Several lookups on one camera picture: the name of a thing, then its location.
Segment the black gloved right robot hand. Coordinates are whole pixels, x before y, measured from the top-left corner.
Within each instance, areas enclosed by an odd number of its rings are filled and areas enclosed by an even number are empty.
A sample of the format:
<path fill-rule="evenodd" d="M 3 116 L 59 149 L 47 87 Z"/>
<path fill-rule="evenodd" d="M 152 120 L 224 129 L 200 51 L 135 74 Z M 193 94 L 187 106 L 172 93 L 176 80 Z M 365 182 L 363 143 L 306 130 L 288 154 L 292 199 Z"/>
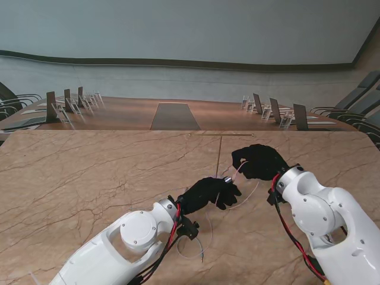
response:
<path fill-rule="evenodd" d="M 232 165 L 245 178 L 263 181 L 271 181 L 278 173 L 290 168 L 276 149 L 262 144 L 233 151 Z"/>

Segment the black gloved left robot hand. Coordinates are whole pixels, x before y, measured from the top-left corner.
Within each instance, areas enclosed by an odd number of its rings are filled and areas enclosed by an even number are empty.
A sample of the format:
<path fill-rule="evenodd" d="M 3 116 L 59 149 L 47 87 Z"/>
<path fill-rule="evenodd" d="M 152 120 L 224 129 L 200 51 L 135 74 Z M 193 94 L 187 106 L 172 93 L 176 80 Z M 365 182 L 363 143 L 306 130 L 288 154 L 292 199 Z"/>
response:
<path fill-rule="evenodd" d="M 230 177 L 222 179 L 207 177 L 199 180 L 184 194 L 178 196 L 183 215 L 194 213 L 204 208 L 209 202 L 220 210 L 225 210 L 237 203 L 242 193 Z"/>

